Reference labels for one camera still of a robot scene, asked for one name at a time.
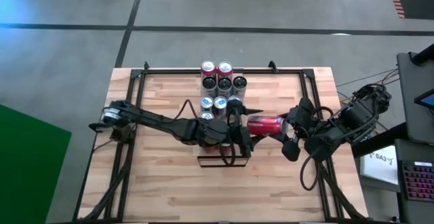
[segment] gray floor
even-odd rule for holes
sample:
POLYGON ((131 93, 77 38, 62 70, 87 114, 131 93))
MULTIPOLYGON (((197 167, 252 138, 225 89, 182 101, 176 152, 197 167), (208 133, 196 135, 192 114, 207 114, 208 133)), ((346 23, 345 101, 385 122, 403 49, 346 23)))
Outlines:
MULTIPOLYGON (((126 25, 134 0, 0 0, 0 23, 126 25)), ((434 22, 397 17, 391 0, 142 0, 136 25, 432 31, 434 22)), ((123 31, 0 29, 0 103, 73 132, 47 222, 70 221, 123 31)), ((123 67, 332 67, 336 84, 395 67, 398 52, 432 37, 228 33, 132 33, 123 67)), ((345 94, 373 77, 338 90, 345 94)), ((399 82, 388 86, 387 127, 404 120, 399 82)), ((394 193, 364 187, 369 214, 397 215, 394 193)))

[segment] wooden table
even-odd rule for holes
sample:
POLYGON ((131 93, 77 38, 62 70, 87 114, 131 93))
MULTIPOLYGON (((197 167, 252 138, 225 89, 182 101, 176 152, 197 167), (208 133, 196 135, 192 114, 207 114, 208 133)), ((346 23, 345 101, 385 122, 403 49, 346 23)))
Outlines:
MULTIPOLYGON (((340 104, 331 68, 314 70, 321 105, 337 111, 340 104)), ((106 105, 112 100, 125 99, 130 71, 113 71, 106 105)), ((249 82, 245 105, 264 109, 261 115, 288 112, 302 97, 297 75, 244 76, 249 82)), ((189 98, 199 110, 199 89, 198 75, 147 75, 142 108, 174 117, 189 98)), ((182 115, 193 117, 190 109, 185 109, 182 115)), ((95 147, 106 142, 109 135, 100 134, 95 147)), ((113 143, 94 153, 79 217, 89 213, 107 190, 115 148, 113 143)), ((256 146, 245 168, 200 168, 196 156, 201 153, 199 146, 186 146, 168 134, 139 126, 124 221, 324 220, 318 188, 305 191, 300 184, 300 167, 307 157, 304 149, 297 162, 289 162, 281 154, 281 143, 267 138, 256 146)), ((340 188, 356 209, 367 216, 351 147, 340 146, 333 160, 340 188)), ((307 185, 314 176, 315 167, 311 162, 304 176, 307 185)), ((333 216, 330 189, 328 195, 333 216)), ((119 194, 115 196, 114 215, 118 197, 119 194)))

